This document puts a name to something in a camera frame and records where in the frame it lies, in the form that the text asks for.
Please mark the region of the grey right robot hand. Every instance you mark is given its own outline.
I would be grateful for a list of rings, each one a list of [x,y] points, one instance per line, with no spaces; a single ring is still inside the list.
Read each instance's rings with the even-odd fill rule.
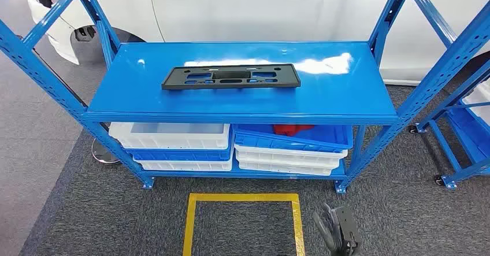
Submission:
[[[344,255],[343,235],[337,213],[344,207],[331,208],[327,203],[321,205],[321,212],[314,212],[313,218],[327,249],[331,255]]]

